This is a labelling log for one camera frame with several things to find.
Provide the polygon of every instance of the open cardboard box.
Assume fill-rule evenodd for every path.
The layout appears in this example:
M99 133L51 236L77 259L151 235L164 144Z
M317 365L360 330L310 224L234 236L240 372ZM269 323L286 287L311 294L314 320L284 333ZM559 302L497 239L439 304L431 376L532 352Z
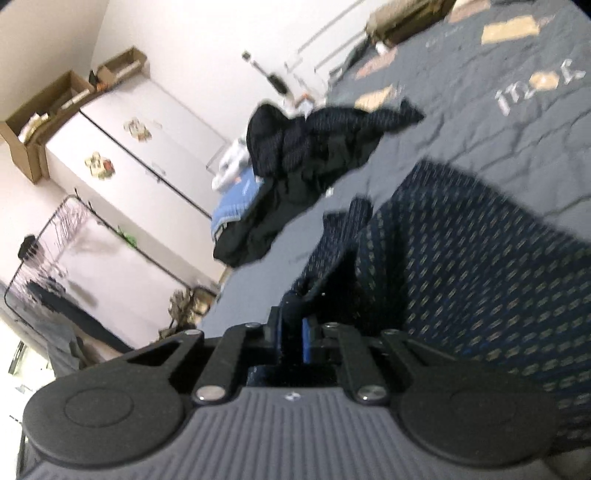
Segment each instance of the open cardboard box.
M36 94L5 122L0 123L0 135L10 146L12 161L33 183L42 177L49 178L47 163L41 166L39 158L40 139L47 131L55 129L56 123L63 125L78 111L82 103L94 97L94 87L70 71ZM26 143L22 143L18 135L34 113L47 113L50 119L38 127Z
M148 57L135 47L99 65L96 76L109 87L141 72Z

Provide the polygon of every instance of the white wall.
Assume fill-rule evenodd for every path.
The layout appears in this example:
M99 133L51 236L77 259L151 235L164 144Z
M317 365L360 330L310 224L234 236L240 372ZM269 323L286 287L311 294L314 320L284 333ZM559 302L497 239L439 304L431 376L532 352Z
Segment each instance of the white wall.
M241 59L282 63L353 0L111 0L93 66L136 45L152 79L226 138L242 133L257 103L278 99Z
M0 12L0 118L62 73L86 76L109 0L12 0Z
M33 185L10 158L0 141L0 280L8 284L20 265L22 239L38 234L66 195L56 184L42 180Z

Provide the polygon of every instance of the ribbed gray surface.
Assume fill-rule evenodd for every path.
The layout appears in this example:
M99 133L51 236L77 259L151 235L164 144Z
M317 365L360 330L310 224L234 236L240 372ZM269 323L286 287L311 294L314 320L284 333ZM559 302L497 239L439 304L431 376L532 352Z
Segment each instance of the ribbed gray surface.
M199 409L176 440L134 465L69 471L44 463L27 480L557 480L540 462L475 471L411 443L381 407L340 388L245 388L232 403Z

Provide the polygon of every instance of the bed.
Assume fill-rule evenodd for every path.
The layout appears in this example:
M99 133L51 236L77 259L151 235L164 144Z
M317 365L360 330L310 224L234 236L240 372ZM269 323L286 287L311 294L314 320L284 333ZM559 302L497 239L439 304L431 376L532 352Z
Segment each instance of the bed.
M377 208L424 157L475 173L591 241L591 22L569 0L486 5L413 36L382 69L359 74L377 56L372 49L345 73L329 104L388 89L386 105L407 98L425 120L386 135L368 163L290 222L262 260L233 272L203 321L207 336L266 322L316 246L324 212L346 210L359 194ZM486 25L529 15L537 34L481 44Z

